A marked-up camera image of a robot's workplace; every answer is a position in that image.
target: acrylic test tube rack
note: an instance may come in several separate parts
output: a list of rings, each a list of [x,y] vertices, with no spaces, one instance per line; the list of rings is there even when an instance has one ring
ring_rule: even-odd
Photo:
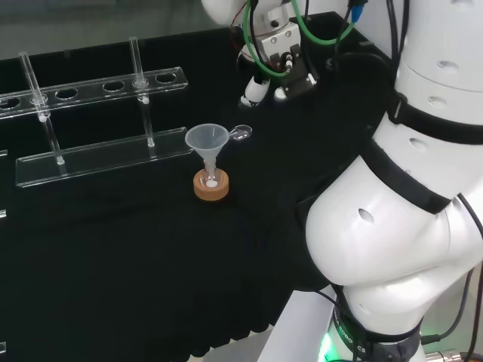
[[[181,90],[188,81],[180,67],[143,72],[137,39],[129,38],[134,74],[40,88],[28,55],[20,53],[29,90],[0,95],[0,119],[36,113],[51,152],[18,158],[16,184],[41,185],[192,152],[186,128],[152,132],[149,95]],[[51,123],[51,111],[125,97],[136,97],[145,134],[103,143],[61,149]]]

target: blue cable connector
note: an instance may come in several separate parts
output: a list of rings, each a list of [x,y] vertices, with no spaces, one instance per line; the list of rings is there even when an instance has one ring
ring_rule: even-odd
[[[357,23],[359,17],[361,17],[362,11],[364,10],[364,5],[362,6],[354,6],[352,8],[352,23]]]

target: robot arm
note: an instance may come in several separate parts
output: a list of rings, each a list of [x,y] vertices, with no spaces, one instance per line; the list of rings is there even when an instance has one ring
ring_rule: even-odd
[[[483,50],[471,46],[481,17],[482,0],[411,2],[397,106],[310,210],[312,259],[345,286],[350,311],[371,332],[414,330],[483,259],[481,234],[457,197],[483,219]],[[330,333],[340,358],[352,359],[337,328]],[[425,360],[422,348],[411,360]]]
[[[240,11],[245,4],[243,0],[202,0],[202,3],[210,17],[219,24],[243,22],[244,11]],[[288,15],[287,6],[291,6],[290,0],[253,0],[251,3],[255,7],[253,25],[261,61],[269,63],[277,72],[290,73],[281,79],[281,86],[275,91],[275,99],[286,100],[312,89],[317,81],[306,70],[301,57],[299,26],[292,23]],[[248,53],[245,45],[240,57],[253,63],[254,60]],[[268,76],[259,69],[256,69],[256,74],[240,99],[241,104],[248,107],[257,106],[269,91],[271,81]]]

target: gray floor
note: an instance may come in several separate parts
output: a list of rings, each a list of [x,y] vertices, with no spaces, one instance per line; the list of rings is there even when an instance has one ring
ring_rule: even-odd
[[[72,6],[60,6],[66,1]],[[127,41],[130,36],[153,38],[217,27],[200,0],[123,0],[88,7],[75,6],[79,0],[49,0],[46,8],[35,0],[27,2],[32,2],[30,11],[20,12],[11,0],[0,0],[0,59],[17,57],[20,51],[43,54]],[[4,4],[10,4],[9,14],[2,10]]]

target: test tube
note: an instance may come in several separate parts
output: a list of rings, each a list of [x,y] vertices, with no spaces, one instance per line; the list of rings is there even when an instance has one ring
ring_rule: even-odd
[[[137,38],[135,36],[129,38],[129,46],[131,47],[131,58],[133,60],[134,73],[136,74],[133,86],[136,88],[144,88],[148,84],[147,80],[144,78],[139,46],[137,45]]]
[[[144,78],[143,66],[141,65],[141,56],[139,53],[139,46],[137,44],[137,38],[135,36],[131,36],[129,38],[129,46],[131,47],[131,59],[133,60],[133,67],[135,73],[133,86],[138,90],[142,90],[147,87],[148,81]],[[148,146],[154,147],[155,144],[152,135],[151,112],[149,110],[148,93],[139,93],[137,95],[137,100],[139,100],[140,102],[144,131],[146,132],[146,138],[148,139]]]
[[[51,111],[45,104],[47,99],[40,91],[37,78],[35,77],[32,64],[30,63],[29,55],[25,51],[20,52],[18,55],[20,57],[20,62],[22,63],[23,71],[25,72],[25,77],[29,83],[30,90],[32,91],[32,104],[37,109],[38,120],[42,123],[42,127],[44,128],[55,160],[59,165],[65,164],[62,152],[60,151],[59,142],[55,136],[54,127],[52,126]]]

